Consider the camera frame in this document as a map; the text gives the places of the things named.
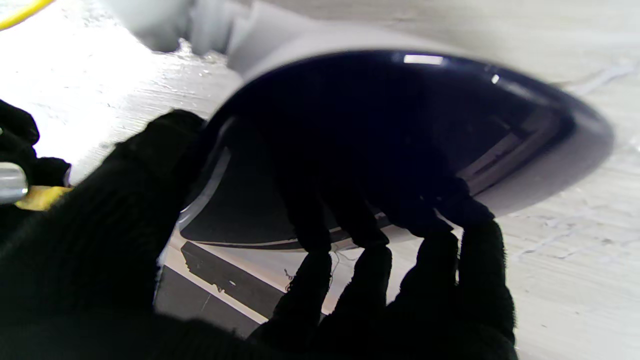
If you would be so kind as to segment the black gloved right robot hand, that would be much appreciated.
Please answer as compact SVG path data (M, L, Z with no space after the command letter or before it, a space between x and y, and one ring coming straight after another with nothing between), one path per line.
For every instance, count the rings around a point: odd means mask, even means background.
M1 246L50 235L51 215L71 192L71 164L41 157L32 115L1 101Z

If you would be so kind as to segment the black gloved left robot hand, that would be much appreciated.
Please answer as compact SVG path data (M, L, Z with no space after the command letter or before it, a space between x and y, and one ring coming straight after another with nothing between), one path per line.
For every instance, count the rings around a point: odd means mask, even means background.
M254 121L306 251L249 338L154 310L158 257L224 120L173 110L44 211L1 212L3 360L516 360L494 215L403 129Z

